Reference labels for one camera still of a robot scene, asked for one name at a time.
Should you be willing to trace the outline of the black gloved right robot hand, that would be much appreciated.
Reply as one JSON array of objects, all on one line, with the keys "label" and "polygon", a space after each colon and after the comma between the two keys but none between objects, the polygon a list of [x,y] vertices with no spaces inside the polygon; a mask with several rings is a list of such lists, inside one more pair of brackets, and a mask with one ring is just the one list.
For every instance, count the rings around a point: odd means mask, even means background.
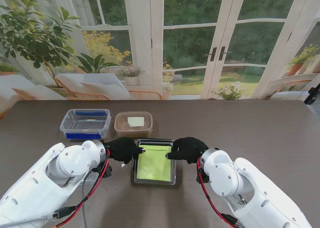
[{"label": "black gloved right robot hand", "polygon": [[194,137],[184,137],[173,142],[171,152],[165,157],[169,160],[184,160],[188,164],[195,164],[208,149],[209,147],[203,141]]}]

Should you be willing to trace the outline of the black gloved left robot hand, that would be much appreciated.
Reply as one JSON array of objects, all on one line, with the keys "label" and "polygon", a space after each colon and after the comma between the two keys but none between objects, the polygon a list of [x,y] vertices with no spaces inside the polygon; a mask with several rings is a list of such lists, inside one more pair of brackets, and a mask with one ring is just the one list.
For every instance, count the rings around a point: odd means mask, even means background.
[{"label": "black gloved left robot hand", "polygon": [[138,147],[132,138],[120,137],[108,142],[102,141],[103,146],[109,151],[109,157],[125,165],[136,160],[139,154],[145,152],[144,148]]}]

